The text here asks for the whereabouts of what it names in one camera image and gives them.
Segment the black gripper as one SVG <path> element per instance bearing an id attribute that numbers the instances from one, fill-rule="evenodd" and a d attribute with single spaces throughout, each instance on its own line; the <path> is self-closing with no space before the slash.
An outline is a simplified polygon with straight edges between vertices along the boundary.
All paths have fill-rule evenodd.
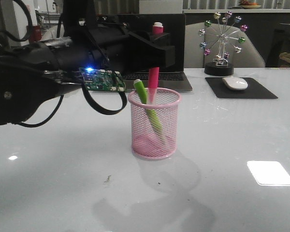
<path id="1" fill-rule="evenodd" d="M 175 47 L 156 45 L 148 33 L 130 30 L 117 15 L 97 18 L 93 39 L 106 58 L 105 65 L 122 73 L 135 73 L 153 67 L 169 67 L 175 63 Z"/>

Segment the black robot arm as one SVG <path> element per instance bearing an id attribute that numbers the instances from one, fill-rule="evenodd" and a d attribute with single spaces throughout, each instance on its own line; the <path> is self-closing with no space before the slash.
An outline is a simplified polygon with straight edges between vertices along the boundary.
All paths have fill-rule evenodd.
<path id="1" fill-rule="evenodd" d="M 64 36 L 21 47 L 0 45 L 0 125 L 21 126 L 45 101 L 81 88 L 88 104 L 104 115 L 108 110 L 98 105 L 85 88 L 79 69 L 110 69 L 121 74 L 136 73 L 175 63 L 175 47 L 170 36 L 140 35 L 118 21 L 100 22 L 91 0 L 66 0 L 60 24 Z M 15 40 L 8 31 L 4 36 Z"/>

